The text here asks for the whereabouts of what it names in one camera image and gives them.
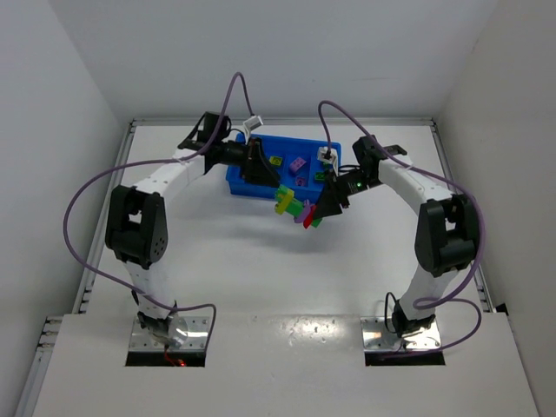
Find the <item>yellow block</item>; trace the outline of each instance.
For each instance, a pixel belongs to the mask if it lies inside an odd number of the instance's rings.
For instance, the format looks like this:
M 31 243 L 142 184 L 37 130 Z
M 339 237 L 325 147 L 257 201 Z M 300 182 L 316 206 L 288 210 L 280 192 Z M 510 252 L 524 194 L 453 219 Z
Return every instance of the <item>yellow block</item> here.
M 281 202 L 275 205 L 275 212 L 281 215 L 284 211 L 286 211 L 286 208 L 293 199 L 294 191 L 292 189 L 288 189 L 288 191 L 286 191 L 286 194 L 282 197 Z

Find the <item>blue tray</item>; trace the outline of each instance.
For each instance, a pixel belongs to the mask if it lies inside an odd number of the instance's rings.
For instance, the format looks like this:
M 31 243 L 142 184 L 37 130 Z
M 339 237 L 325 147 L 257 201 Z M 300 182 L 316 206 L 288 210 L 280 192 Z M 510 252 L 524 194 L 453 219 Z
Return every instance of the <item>blue tray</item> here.
M 294 139 L 292 137 L 254 135 L 262 139 L 262 148 L 268 159 L 272 156 L 282 158 L 281 166 L 276 168 L 280 174 L 280 184 L 285 185 L 295 192 L 295 198 L 301 200 L 309 200 L 316 203 L 321 194 L 323 182 L 314 180 L 314 174 L 324 171 L 322 162 L 316 159 L 316 154 L 321 146 L 327 146 L 326 141 L 312 141 L 308 139 Z M 243 134 L 238 134 L 235 138 L 236 142 L 245 143 Z M 338 152 L 338 165 L 341 165 L 341 145 L 332 142 L 332 148 Z M 301 167 L 296 175 L 289 172 L 289 164 L 298 156 L 303 158 L 307 163 Z M 295 178 L 301 176 L 305 178 L 307 185 L 295 185 Z M 239 167 L 228 167 L 226 180 L 229 183 L 229 190 L 233 195 L 247 195 L 252 197 L 269 198 L 274 200 L 276 189 L 272 187 L 263 187 L 262 185 L 252 185 L 245 183 L 240 178 Z

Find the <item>robotic arm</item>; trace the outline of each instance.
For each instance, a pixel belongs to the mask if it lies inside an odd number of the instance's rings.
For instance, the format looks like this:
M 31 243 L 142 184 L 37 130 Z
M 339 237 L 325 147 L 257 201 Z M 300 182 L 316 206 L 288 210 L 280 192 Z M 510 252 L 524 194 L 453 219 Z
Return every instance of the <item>robotic arm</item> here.
M 215 113 L 205 113 L 188 137 L 178 145 L 173 159 L 180 160 L 201 149 L 213 134 L 218 117 Z M 110 197 L 106 246 L 114 250 L 116 258 L 128 270 L 133 284 L 144 293 L 132 293 L 139 308 L 137 316 L 142 327 L 165 346 L 173 348 L 178 348 L 183 342 L 180 336 L 183 332 L 179 331 L 176 327 L 178 321 L 174 320 L 176 314 L 159 308 L 145 298 L 147 295 L 167 306 L 175 305 L 162 265 L 162 257 L 168 247 L 166 206 L 217 163 L 239 166 L 246 182 L 270 187 L 280 185 L 280 176 L 264 155 L 261 139 L 251 137 L 247 144 L 223 142 L 231 128 L 227 116 L 224 122 L 202 156 L 187 162 L 163 165 L 132 187 L 115 187 Z M 252 129 L 258 127 L 257 124 L 260 126 L 261 120 L 255 116 L 255 119 L 247 120 L 244 127 L 250 134 Z
M 349 207 L 348 197 L 385 184 L 392 188 L 418 216 L 415 254 L 419 265 L 407 292 L 396 302 L 392 323 L 396 334 L 428 328 L 434 308 L 415 308 L 421 298 L 439 299 L 450 281 L 475 258 L 479 244 L 479 219 L 465 195 L 457 195 L 428 177 L 387 159 L 363 136 L 353 145 L 359 167 L 337 176 L 327 172 L 313 219 L 338 215 Z M 386 147 L 397 159 L 411 166 L 400 146 Z

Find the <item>plastic container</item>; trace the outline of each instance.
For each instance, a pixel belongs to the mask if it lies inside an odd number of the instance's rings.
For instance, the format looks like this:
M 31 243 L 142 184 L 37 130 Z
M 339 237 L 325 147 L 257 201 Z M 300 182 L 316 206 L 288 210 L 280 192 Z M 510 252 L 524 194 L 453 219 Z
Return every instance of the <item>plastic container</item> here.
M 295 139 L 283 136 L 254 136 L 262 139 L 262 148 L 265 156 L 271 162 L 275 162 L 273 156 L 281 158 L 280 166 L 273 165 L 278 174 L 280 174 L 280 184 L 292 189 L 297 200 L 302 202 L 309 200 L 312 203 L 316 203 L 324 182 L 316 181 L 314 176 L 317 172 L 325 170 L 324 164 L 318 161 L 316 156 L 319 147 L 327 146 L 328 143 L 326 141 Z M 237 142 L 245 142 L 245 137 L 243 134 L 238 134 L 235 140 Z M 341 145 L 337 142 L 332 142 L 332 148 L 338 152 L 338 165 L 341 165 Z M 293 175 L 289 170 L 289 165 L 298 157 L 303 158 L 306 163 Z M 299 186 L 295 184 L 295 180 L 299 177 L 305 179 L 305 185 Z M 233 195 L 246 195 L 271 200 L 275 198 L 276 189 L 245 183 L 240 178 L 239 167 L 228 167 L 226 180 L 229 184 L 229 190 Z

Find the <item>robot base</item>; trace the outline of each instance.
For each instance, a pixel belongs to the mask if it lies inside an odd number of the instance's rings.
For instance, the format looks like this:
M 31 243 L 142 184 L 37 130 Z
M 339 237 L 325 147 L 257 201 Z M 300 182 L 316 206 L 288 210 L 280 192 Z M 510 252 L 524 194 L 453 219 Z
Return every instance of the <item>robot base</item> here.
M 177 317 L 179 328 L 185 342 L 180 348 L 168 351 L 170 359 L 185 362 L 185 367 L 205 366 L 205 344 L 210 326 L 210 317 Z M 127 367 L 172 367 L 165 358 L 163 343 L 153 339 L 146 328 L 141 328 L 138 319 L 134 319 L 131 336 L 129 337 Z
M 394 328 L 387 318 L 388 328 Z M 436 320 L 430 328 L 398 337 L 386 329 L 384 317 L 361 317 L 363 351 L 367 366 L 445 365 L 444 355 L 436 349 L 441 347 Z M 415 356 L 410 352 L 426 352 Z

